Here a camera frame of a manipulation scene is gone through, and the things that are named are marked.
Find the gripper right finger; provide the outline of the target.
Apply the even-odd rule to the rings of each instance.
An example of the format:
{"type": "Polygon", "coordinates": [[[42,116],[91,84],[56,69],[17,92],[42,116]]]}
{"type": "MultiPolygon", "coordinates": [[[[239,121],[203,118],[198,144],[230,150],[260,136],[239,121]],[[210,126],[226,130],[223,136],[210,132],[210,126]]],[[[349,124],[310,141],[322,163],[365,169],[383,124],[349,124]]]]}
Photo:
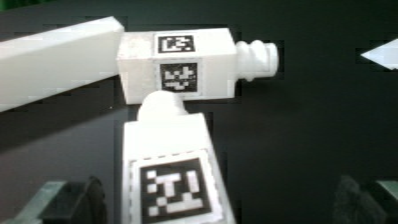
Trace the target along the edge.
{"type": "Polygon", "coordinates": [[[398,179],[358,182],[342,177],[333,224],[398,224],[398,179]]]}

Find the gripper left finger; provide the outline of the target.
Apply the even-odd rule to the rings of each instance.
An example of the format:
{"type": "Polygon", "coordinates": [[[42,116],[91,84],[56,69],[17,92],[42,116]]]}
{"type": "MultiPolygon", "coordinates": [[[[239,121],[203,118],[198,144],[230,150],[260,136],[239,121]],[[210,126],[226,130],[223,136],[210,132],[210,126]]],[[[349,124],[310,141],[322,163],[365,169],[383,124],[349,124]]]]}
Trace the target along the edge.
{"type": "Polygon", "coordinates": [[[100,179],[49,181],[18,213],[3,224],[109,224],[100,179]]]}

